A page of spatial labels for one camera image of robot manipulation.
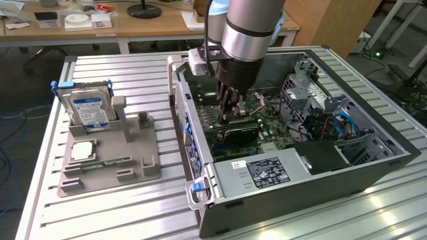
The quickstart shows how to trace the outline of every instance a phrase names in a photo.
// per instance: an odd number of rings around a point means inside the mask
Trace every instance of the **blue cable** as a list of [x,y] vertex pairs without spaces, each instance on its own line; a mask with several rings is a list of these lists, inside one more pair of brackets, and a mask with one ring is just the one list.
[[[2,124],[6,124],[6,125],[10,125],[10,126],[20,126],[21,124],[20,123],[13,123],[13,122],[8,122],[8,121],[4,121],[4,120],[0,120],[0,123]],[[24,136],[25,136],[25,133],[26,133],[26,127],[25,125],[21,126],[21,134],[18,136],[18,138],[16,140],[13,140],[12,142],[9,142],[6,145],[4,145],[1,148],[2,149],[6,149],[8,147],[10,147],[14,143],[17,143],[20,140],[22,140]]]
[[0,212],[0,217],[1,215],[10,209],[14,207],[14,205],[21,201],[22,199],[22,185],[21,185],[21,182],[20,182],[20,178],[18,178],[18,174],[16,172],[16,169],[14,169],[14,166],[12,164],[12,162],[9,161],[8,159],[8,156],[5,156],[5,159],[0,157],[0,160],[8,164],[10,170],[12,170],[12,174],[13,174],[13,177],[14,177],[14,180],[16,180],[16,185],[17,185],[17,199],[14,200],[14,202],[10,204],[10,206],[2,210],[2,212]]
[[338,134],[344,135],[341,128],[338,127],[338,120],[336,119],[337,116],[345,117],[349,121],[349,124],[353,129],[353,134],[357,136],[357,127],[353,121],[353,118],[345,113],[345,112],[338,112],[333,115],[333,124],[334,124],[334,129]]

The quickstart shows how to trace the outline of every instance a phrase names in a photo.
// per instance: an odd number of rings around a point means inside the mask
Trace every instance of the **power supply label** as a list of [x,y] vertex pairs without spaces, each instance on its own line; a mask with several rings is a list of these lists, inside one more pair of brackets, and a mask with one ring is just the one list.
[[277,157],[245,163],[258,189],[290,181]]

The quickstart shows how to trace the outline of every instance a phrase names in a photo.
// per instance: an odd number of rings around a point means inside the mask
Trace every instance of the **blue cable on floor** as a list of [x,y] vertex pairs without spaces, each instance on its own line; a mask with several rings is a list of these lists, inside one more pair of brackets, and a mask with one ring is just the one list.
[[10,168],[10,171],[12,171],[12,174],[13,174],[13,177],[14,177],[14,180],[16,180],[16,185],[17,185],[17,198],[16,198],[14,202],[10,204],[10,206],[6,209],[4,209],[2,212],[0,212],[0,217],[10,208],[14,207],[14,205],[22,199],[22,185],[21,185],[21,182],[20,182],[18,174],[16,172],[14,165],[12,164],[12,162],[8,159],[8,156],[4,156],[4,157],[5,157],[5,159],[0,157],[0,160],[4,162],[4,164],[8,164],[8,167]]
[[[20,126],[20,123],[14,123],[14,122],[9,122],[9,121],[4,121],[4,120],[0,120],[0,123],[1,124],[6,124],[6,125],[10,125],[10,126]],[[25,136],[25,133],[26,133],[26,127],[25,125],[21,126],[21,134],[18,136],[18,138],[16,140],[13,140],[12,142],[9,142],[6,145],[1,146],[2,149],[6,149],[9,148],[14,143],[17,143],[20,140],[22,140],[24,136]]]

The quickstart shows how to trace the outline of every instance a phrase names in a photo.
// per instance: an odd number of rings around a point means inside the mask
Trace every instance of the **black lamp base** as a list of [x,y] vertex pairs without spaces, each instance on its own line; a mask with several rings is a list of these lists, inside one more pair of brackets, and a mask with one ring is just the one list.
[[126,8],[126,13],[138,19],[153,19],[161,15],[161,9],[149,4],[146,4],[145,9],[142,9],[142,5],[136,4]]

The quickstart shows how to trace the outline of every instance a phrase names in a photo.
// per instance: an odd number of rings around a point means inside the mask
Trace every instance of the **wooden cabinet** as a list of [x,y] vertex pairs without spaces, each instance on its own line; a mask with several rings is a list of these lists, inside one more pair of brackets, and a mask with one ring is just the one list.
[[328,45],[344,58],[381,0],[285,0],[284,10],[300,26],[292,46]]

